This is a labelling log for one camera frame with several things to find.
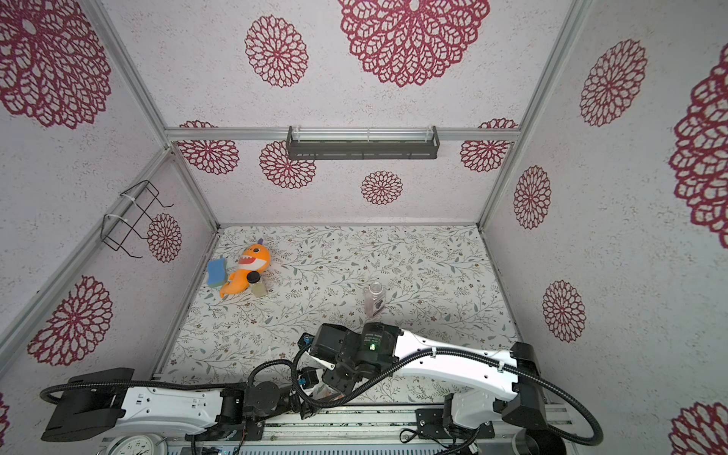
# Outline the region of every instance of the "floral tablecloth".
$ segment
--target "floral tablecloth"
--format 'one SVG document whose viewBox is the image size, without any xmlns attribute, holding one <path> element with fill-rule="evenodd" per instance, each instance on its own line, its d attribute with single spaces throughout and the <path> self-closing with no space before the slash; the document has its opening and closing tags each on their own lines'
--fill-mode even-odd
<svg viewBox="0 0 728 455">
<path fill-rule="evenodd" d="M 226 258 L 230 273 L 259 238 L 272 254 L 263 273 L 268 296 L 247 290 L 221 299 L 203 283 L 165 381 L 242 380 L 266 360 L 293 359 L 300 335 L 322 323 L 359 331 L 367 322 L 363 289 L 373 280 L 387 289 L 385 310 L 374 320 L 463 346 L 507 349 L 517 341 L 475 226 L 235 226 L 225 229 L 213 257 Z M 287 376 L 271 368 L 257 379 L 283 383 Z M 399 376 L 357 400 L 438 402 L 460 389 Z"/>
</svg>

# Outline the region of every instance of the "clock face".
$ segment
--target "clock face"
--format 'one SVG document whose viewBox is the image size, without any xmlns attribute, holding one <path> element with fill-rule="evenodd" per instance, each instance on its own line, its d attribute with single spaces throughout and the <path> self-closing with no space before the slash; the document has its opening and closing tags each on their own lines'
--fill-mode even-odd
<svg viewBox="0 0 728 455">
<path fill-rule="evenodd" d="M 146 436 L 132 436 L 120 443 L 109 455 L 153 455 L 154 443 Z"/>
</svg>

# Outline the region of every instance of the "red flower pattern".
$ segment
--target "red flower pattern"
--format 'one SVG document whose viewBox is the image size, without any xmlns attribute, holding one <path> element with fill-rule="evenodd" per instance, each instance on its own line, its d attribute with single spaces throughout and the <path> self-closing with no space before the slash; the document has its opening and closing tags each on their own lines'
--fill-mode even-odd
<svg viewBox="0 0 728 455">
<path fill-rule="evenodd" d="M 561 341 L 571 343 L 582 335 L 587 317 L 582 297 L 571 284 L 551 283 L 544 294 L 543 312 L 549 330 Z"/>
<path fill-rule="evenodd" d="M 579 104 L 584 121 L 600 127 L 620 117 L 639 93 L 646 66 L 639 41 L 627 39 L 609 48 L 584 81 Z"/>
<path fill-rule="evenodd" d="M 674 129 L 675 196 L 692 209 L 693 224 L 707 226 L 728 248 L 728 44 L 690 98 L 687 115 Z"/>
<path fill-rule="evenodd" d="M 93 123 L 106 110 L 111 67 L 74 0 L 3 0 L 0 97 L 45 127 Z"/>
<path fill-rule="evenodd" d="M 551 204 L 551 182 L 539 166 L 529 167 L 518 179 L 513 194 L 513 211 L 518 224 L 533 229 L 544 221 Z"/>
<path fill-rule="evenodd" d="M 180 128 L 217 128 L 209 122 L 194 120 Z M 233 141 L 178 141 L 177 147 L 189 164 L 208 174 L 227 174 L 237 166 L 237 147 Z"/>
<path fill-rule="evenodd" d="M 492 119 L 479 128 L 518 128 L 518 124 L 509 119 Z M 509 147 L 508 141 L 465 141 L 460 147 L 460 161 L 468 169 L 488 172 L 500 167 Z"/>
<path fill-rule="evenodd" d="M 182 248 L 180 225 L 169 213 L 160 213 L 152 218 L 146 236 L 149 251 L 158 261 L 171 262 Z"/>
<path fill-rule="evenodd" d="M 389 204 L 402 194 L 402 180 L 394 173 L 378 170 L 364 177 L 362 194 L 372 204 Z"/>
<path fill-rule="evenodd" d="M 423 85 L 462 60 L 490 12 L 487 0 L 339 0 L 341 30 L 364 71 Z"/>
<path fill-rule="evenodd" d="M 102 282 L 81 277 L 28 344 L 28 354 L 50 365 L 70 365 L 83 359 L 103 341 L 114 315 L 111 305 Z"/>
<path fill-rule="evenodd" d="M 695 403 L 672 422 L 673 455 L 728 454 L 728 409 L 722 403 Z"/>
<path fill-rule="evenodd" d="M 263 174 L 281 188 L 301 188 L 316 175 L 316 163 L 306 159 L 290 159 L 284 141 L 267 144 L 261 150 Z"/>
<path fill-rule="evenodd" d="M 2 400 L 2 394 L 0 393 L 0 447 L 4 444 L 5 430 L 10 426 L 10 422 L 7 419 L 7 412 L 10 410 L 10 406 L 6 405 Z"/>
<path fill-rule="evenodd" d="M 298 83 L 309 66 L 301 34 L 280 17 L 260 17 L 253 22 L 245 38 L 245 54 L 256 74 L 274 87 Z"/>
</svg>

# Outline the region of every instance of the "black cable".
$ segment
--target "black cable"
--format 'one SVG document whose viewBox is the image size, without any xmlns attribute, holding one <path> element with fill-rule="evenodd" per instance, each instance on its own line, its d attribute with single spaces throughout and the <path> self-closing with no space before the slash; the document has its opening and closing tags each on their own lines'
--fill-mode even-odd
<svg viewBox="0 0 728 455">
<path fill-rule="evenodd" d="M 410 432 L 410 433 L 412 433 L 412 438 L 402 439 L 402 434 L 404 434 L 404 432 Z M 430 435 L 425 435 L 423 432 L 417 431 L 417 430 L 413 430 L 411 428 L 402 428 L 402 431 L 400 431 L 400 442 L 402 444 L 406 444 L 406 443 L 410 442 L 411 440 L 413 440 L 414 438 L 416 438 L 417 436 L 419 436 L 421 438 L 424 438 L 424 439 L 433 440 L 436 443 L 440 444 L 444 448 L 450 448 L 450 446 L 446 446 L 445 444 L 441 443 L 437 438 L 434 438 L 433 436 L 430 436 Z"/>
<path fill-rule="evenodd" d="M 245 438 L 245 431 L 243 431 L 242 436 L 240 436 L 240 444 L 237 445 L 237 449 L 232 452 L 232 455 L 240 455 L 243 438 Z"/>
<path fill-rule="evenodd" d="M 262 364 L 256 366 L 253 371 L 250 372 L 250 375 L 248 375 L 248 387 L 253 386 L 253 380 L 256 378 L 256 374 L 260 373 L 262 370 L 265 370 L 268 367 L 272 367 L 275 365 L 286 365 L 289 368 L 293 368 L 293 363 L 288 359 L 276 359 L 263 362 Z"/>
<path fill-rule="evenodd" d="M 410 362 L 413 362 L 419 358 L 422 357 L 428 357 L 432 354 L 431 349 L 418 351 L 413 354 L 408 355 L 407 357 L 404 357 L 403 359 L 399 360 L 398 362 L 392 364 L 390 367 L 382 371 L 379 375 L 374 376 L 372 379 L 369 379 L 367 382 L 362 384 L 361 386 L 357 387 L 356 389 L 352 390 L 350 393 L 346 394 L 345 396 L 339 398 L 338 400 L 332 400 L 332 401 L 321 401 L 321 400 L 315 400 L 308 395 L 304 393 L 301 386 L 298 384 L 298 373 L 296 372 L 296 369 L 298 367 L 298 362 L 301 360 L 301 357 L 303 357 L 304 353 L 308 350 L 308 348 L 311 347 L 311 344 L 307 344 L 303 348 L 301 348 L 300 351 L 298 351 L 298 354 L 293 358 L 293 368 L 291 368 L 291 381 L 292 381 L 292 388 L 296 392 L 296 394 L 306 403 L 310 404 L 311 406 L 314 406 L 316 408 L 335 408 L 336 406 L 343 405 L 345 403 L 348 403 L 349 401 L 353 400 L 354 398 L 358 397 L 359 395 L 363 394 L 370 388 L 374 387 L 378 382 L 383 380 L 384 378 L 391 376 L 395 371 L 399 370 L 403 366 L 407 365 Z M 589 412 L 586 407 L 579 403 L 579 401 L 572 397 L 569 393 L 561 389 L 560 387 L 551 384 L 549 381 L 546 381 L 545 379 L 541 379 L 538 376 L 522 370 L 520 368 L 516 368 L 511 365 L 505 365 L 501 364 L 498 360 L 491 359 L 490 357 L 485 357 L 483 355 L 475 354 L 470 351 L 464 351 L 462 349 L 456 349 L 456 348 L 439 348 L 437 350 L 437 355 L 452 355 L 454 357 L 463 357 L 466 359 L 474 360 L 476 362 L 485 363 L 488 366 L 498 368 L 499 370 L 506 371 L 508 373 L 512 373 L 515 375 L 518 375 L 523 378 L 527 378 L 532 380 L 533 382 L 537 383 L 541 387 L 544 387 L 547 390 L 550 390 L 551 392 L 555 393 L 557 396 L 563 398 L 568 404 L 574 406 L 574 408 L 579 411 L 579 414 L 584 416 L 587 423 L 591 427 L 592 431 L 594 431 L 594 435 L 591 438 L 584 438 L 583 436 L 574 435 L 569 432 L 565 432 L 561 429 L 558 429 L 554 427 L 553 425 L 548 426 L 548 430 L 551 431 L 553 434 L 566 439 L 570 440 L 572 442 L 575 442 L 577 444 L 582 444 L 584 446 L 597 446 L 601 443 L 601 441 L 604 439 L 604 434 L 602 433 L 601 425 L 597 421 L 597 419 L 594 417 L 594 415 Z"/>
<path fill-rule="evenodd" d="M 81 389 L 97 389 L 100 387 L 158 387 L 164 389 L 173 390 L 206 390 L 206 389 L 224 389 L 234 384 L 174 384 L 172 382 L 161 382 L 161 381 L 130 381 L 127 379 L 113 379 L 110 381 L 95 381 L 95 382 L 71 382 L 69 384 L 59 384 L 57 386 L 51 386 L 41 391 L 41 399 L 52 405 L 60 403 L 60 398 L 51 395 L 56 392 L 64 392 L 66 390 L 81 390 Z"/>
<path fill-rule="evenodd" d="M 435 455 L 450 455 L 450 454 L 456 454 L 460 452 L 463 448 L 468 447 L 470 444 L 475 442 L 475 439 L 478 438 L 478 428 L 472 431 L 468 439 L 465 440 L 462 444 L 458 444 L 457 446 L 452 446 L 447 450 L 439 451 Z"/>
</svg>

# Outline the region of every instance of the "black metal rack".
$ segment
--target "black metal rack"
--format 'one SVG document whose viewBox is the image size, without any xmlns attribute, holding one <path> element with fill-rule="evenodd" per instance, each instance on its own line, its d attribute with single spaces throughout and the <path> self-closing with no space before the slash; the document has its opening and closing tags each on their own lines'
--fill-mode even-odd
<svg viewBox="0 0 728 455">
<path fill-rule="evenodd" d="M 144 185 L 144 187 L 139 191 L 139 194 L 136 197 L 129 195 L 129 192 L 130 191 L 132 191 L 134 188 L 136 188 L 136 187 L 138 187 L 140 185 Z M 151 201 L 149 201 L 149 203 L 145 207 L 142 207 L 141 205 L 139 205 L 139 203 L 137 202 L 137 200 L 139 199 L 139 197 L 141 197 L 141 195 L 144 192 L 144 190 L 147 190 L 149 192 L 149 194 L 151 194 L 152 198 L 151 198 Z M 151 216 L 149 216 L 149 214 L 146 211 L 151 207 L 152 204 L 154 204 L 154 201 L 157 201 L 159 203 L 159 205 L 161 205 L 163 208 L 172 207 L 174 204 L 169 204 L 169 205 L 162 204 L 162 201 L 160 201 L 159 200 L 159 197 L 158 197 L 159 196 L 159 190 L 156 188 L 156 186 L 154 186 L 154 184 L 151 181 L 148 181 L 148 180 L 142 180 L 141 182 L 139 182 L 139 183 L 131 186 L 130 188 L 128 188 L 126 191 L 123 191 L 122 193 L 120 193 L 120 195 L 121 196 L 126 196 L 132 202 L 134 202 L 134 205 L 136 205 L 137 207 L 139 207 L 141 209 L 141 213 L 137 217 L 136 221 L 134 221 L 134 223 L 132 223 L 132 224 L 129 224 L 129 221 L 126 218 L 124 218 L 124 214 L 129 210 L 129 208 L 132 207 L 131 205 L 121 215 L 114 215 L 113 213 L 107 213 L 107 214 L 105 214 L 103 216 L 103 220 L 101 221 L 101 230 L 100 230 L 99 235 L 101 237 L 101 241 L 104 242 L 104 243 L 106 243 L 107 246 L 109 248 L 111 248 L 112 250 L 119 251 L 119 249 L 121 249 L 127 255 L 131 256 L 132 258 L 141 259 L 143 256 L 134 256 L 132 253 L 129 253 L 129 251 L 127 251 L 127 249 L 124 248 L 124 246 L 123 246 L 124 242 L 126 241 L 126 239 L 129 237 L 129 235 L 132 232 L 134 232 L 134 234 L 137 234 L 137 236 L 140 239 L 147 240 L 148 237 L 143 237 L 141 234 L 139 234 L 139 232 L 137 232 L 136 225 L 137 225 L 137 223 L 139 223 L 139 220 L 141 220 L 145 216 L 147 218 L 149 218 L 149 221 L 150 222 L 152 221 Z M 104 233 L 104 228 L 106 226 L 106 219 L 107 218 L 116 218 L 119 221 L 121 221 L 122 223 L 124 223 L 127 226 L 129 226 L 129 231 L 127 232 L 126 235 L 124 235 L 124 238 L 122 239 L 121 242 L 117 242 L 116 240 L 114 240 L 114 239 L 112 239 L 110 237 L 111 236 L 111 231 L 114 230 L 114 227 L 113 226 L 111 227 L 111 229 L 108 230 L 108 232 Z"/>
<path fill-rule="evenodd" d="M 301 141 L 289 127 L 285 146 L 290 159 L 436 159 L 440 139 L 432 127 L 428 141 Z"/>
</svg>

